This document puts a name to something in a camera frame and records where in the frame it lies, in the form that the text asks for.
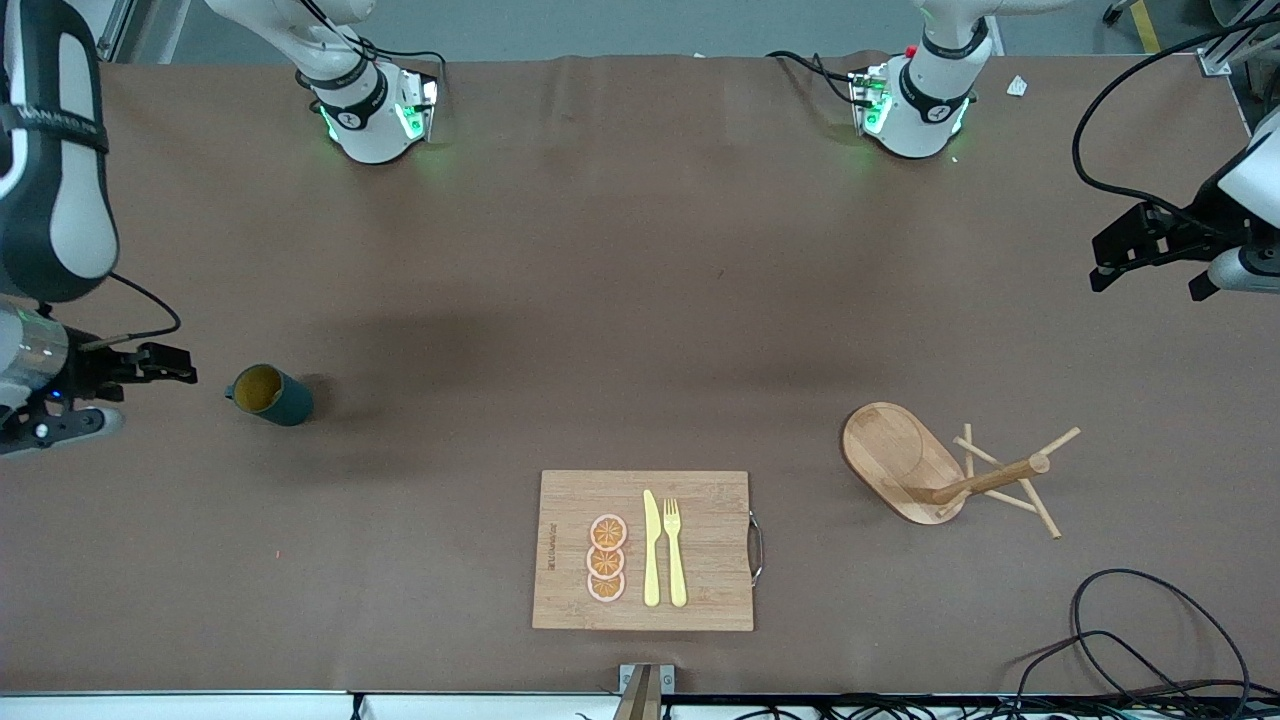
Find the yellow knife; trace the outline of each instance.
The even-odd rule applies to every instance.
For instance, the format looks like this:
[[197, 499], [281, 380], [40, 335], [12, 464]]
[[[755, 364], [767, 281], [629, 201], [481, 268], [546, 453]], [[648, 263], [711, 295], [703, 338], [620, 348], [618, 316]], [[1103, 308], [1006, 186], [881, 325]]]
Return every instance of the yellow knife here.
[[644, 603], [658, 607], [662, 602], [658, 589], [658, 538], [662, 537], [662, 515], [653, 493], [644, 491]]

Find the fork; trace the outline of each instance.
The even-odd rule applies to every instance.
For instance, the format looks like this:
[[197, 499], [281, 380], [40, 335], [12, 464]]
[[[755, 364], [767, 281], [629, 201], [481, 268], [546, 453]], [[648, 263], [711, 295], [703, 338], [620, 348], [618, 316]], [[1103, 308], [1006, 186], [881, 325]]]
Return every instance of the fork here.
[[685, 564], [680, 560], [680, 502], [669, 497], [662, 501], [662, 529], [671, 541], [671, 603], [684, 607], [689, 602], [685, 588]]

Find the teal mug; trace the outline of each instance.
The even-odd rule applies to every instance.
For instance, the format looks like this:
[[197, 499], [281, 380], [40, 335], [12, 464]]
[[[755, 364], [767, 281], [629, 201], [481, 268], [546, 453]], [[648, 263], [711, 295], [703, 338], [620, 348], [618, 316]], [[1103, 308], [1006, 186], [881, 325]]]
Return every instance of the teal mug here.
[[301, 425], [315, 407], [307, 386], [266, 364], [241, 373], [227, 387], [227, 398], [250, 415], [285, 427]]

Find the wooden mug tree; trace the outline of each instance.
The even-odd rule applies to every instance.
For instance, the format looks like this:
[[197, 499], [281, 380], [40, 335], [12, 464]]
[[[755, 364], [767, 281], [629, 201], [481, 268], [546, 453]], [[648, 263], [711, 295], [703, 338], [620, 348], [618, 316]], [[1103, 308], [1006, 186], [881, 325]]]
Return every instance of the wooden mug tree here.
[[[973, 425], [965, 423], [964, 437], [954, 442], [965, 451], [965, 469], [910, 411], [891, 402], [873, 402], [854, 411], [841, 433], [845, 462], [876, 495], [904, 519], [922, 525], [937, 525], [956, 516], [964, 501], [986, 495], [1014, 507], [1034, 512], [1057, 539], [1062, 533], [1050, 516], [1032, 478], [1048, 471], [1048, 456], [1080, 434], [1071, 428], [1037, 452], [1007, 465], [973, 443]], [[992, 466], [974, 474], [974, 457]], [[998, 492], [1019, 483], [1028, 501]]]

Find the brown table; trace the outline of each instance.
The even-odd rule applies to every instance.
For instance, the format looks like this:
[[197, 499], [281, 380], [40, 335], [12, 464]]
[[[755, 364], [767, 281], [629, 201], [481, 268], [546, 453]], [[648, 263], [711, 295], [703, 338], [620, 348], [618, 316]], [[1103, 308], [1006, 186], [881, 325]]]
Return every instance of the brown table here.
[[[772, 60], [458, 65], [453, 145], [375, 168], [291, 68], [108, 68], [120, 270], [182, 311], [204, 380], [0, 466], [0, 684], [581, 691], [666, 661], [692, 692], [1007, 691], [1112, 565], [1192, 592], [1276, 683], [1276, 300], [1192, 304], [1194, 265], [1088, 287], [1129, 201], [1068, 141], [1129, 63], [993, 60], [925, 161]], [[1183, 58], [1117, 94], [1087, 160], [1185, 201], [1244, 140]], [[114, 286], [59, 316], [163, 320]], [[311, 375], [320, 418], [234, 411], [256, 361]], [[904, 523], [837, 447], [876, 400], [1005, 457], [1082, 425], [1039, 483], [1066, 538], [982, 498]], [[539, 473], [577, 468], [749, 470], [758, 629], [530, 629]], [[1171, 674], [1235, 673], [1174, 601], [1098, 591], [1087, 620]], [[1066, 653], [1032, 689], [1101, 687]]]

